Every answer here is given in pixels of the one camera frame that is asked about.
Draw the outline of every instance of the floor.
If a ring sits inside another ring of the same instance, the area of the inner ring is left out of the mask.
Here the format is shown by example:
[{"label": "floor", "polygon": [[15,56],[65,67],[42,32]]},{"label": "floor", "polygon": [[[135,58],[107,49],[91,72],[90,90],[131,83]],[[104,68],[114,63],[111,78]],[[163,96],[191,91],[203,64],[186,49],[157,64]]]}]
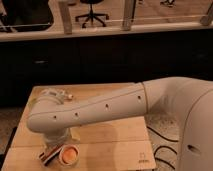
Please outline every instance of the floor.
[{"label": "floor", "polygon": [[[4,153],[7,142],[13,127],[17,126],[22,115],[23,108],[1,108],[0,109],[0,154]],[[170,139],[178,139],[178,128],[172,116],[166,114],[156,115],[150,114],[145,117],[147,126],[155,129],[163,136]],[[160,145],[167,145],[177,151],[177,143],[171,143],[163,140],[152,131],[149,130],[150,139],[153,146],[153,151]],[[161,149],[156,155],[166,161],[169,161],[175,166],[176,155],[168,149]],[[164,163],[157,162],[157,171],[170,171],[170,167]]]}]

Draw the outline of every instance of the office chair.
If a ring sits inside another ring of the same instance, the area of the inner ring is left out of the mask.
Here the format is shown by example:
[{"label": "office chair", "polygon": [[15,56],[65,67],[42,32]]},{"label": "office chair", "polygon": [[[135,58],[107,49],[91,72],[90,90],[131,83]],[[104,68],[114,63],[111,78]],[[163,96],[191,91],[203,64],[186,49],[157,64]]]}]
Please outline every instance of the office chair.
[{"label": "office chair", "polygon": [[86,17],[86,20],[84,21],[84,23],[82,24],[82,28],[86,28],[86,23],[91,20],[91,22],[93,23],[94,19],[96,19],[97,21],[99,21],[103,27],[106,27],[106,23],[104,21],[102,21],[100,18],[100,16],[104,16],[106,17],[106,20],[109,19],[109,15],[108,14],[103,14],[103,13],[94,13],[93,12],[93,8],[92,5],[93,4],[97,4],[103,0],[80,0],[81,3],[86,3],[86,4],[90,4],[90,12],[88,14],[84,14],[84,15],[79,15],[75,17],[75,21],[78,22],[79,18],[84,18]]}]

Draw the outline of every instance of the desk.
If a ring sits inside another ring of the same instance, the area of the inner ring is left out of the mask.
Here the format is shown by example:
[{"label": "desk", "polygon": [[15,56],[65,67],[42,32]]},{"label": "desk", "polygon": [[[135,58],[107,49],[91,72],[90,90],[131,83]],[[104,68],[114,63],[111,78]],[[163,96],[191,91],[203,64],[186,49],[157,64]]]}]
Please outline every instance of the desk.
[{"label": "desk", "polygon": [[[132,83],[51,86],[74,95],[73,101],[101,95]],[[3,164],[3,171],[115,171],[155,168],[151,143],[143,117],[108,121],[74,127],[80,136],[79,161],[74,168],[61,166],[55,158],[44,167],[38,155],[45,146],[41,134],[30,132],[26,118],[33,99],[50,86],[34,87],[29,97],[12,145]]]}]

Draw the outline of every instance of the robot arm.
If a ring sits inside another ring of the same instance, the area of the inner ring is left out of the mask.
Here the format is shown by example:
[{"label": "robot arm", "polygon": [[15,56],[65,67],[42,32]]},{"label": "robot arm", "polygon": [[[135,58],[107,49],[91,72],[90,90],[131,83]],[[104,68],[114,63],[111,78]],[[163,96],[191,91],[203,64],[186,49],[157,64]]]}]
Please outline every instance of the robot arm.
[{"label": "robot arm", "polygon": [[164,111],[175,116],[180,128],[177,170],[210,171],[213,138],[204,131],[213,128],[212,101],[212,82],[182,77],[146,81],[70,104],[63,104],[56,90],[45,90],[32,108],[27,126],[55,136],[71,126]]}]

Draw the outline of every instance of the brown object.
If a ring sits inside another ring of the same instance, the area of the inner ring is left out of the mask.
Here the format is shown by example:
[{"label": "brown object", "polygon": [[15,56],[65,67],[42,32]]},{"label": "brown object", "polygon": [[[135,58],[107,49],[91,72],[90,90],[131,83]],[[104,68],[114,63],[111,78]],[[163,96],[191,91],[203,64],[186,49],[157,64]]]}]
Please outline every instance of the brown object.
[{"label": "brown object", "polygon": [[[131,83],[66,85],[51,86],[51,88],[67,90],[74,95],[75,102],[128,85]],[[33,100],[47,87],[50,86],[33,88],[2,171],[115,171],[155,168],[153,151],[143,117],[73,127],[72,129],[80,136],[80,142],[73,142],[79,150],[75,167],[62,166],[57,159],[54,159],[48,167],[43,166],[38,159],[45,147],[43,136],[29,131],[26,127],[26,119]]]}]

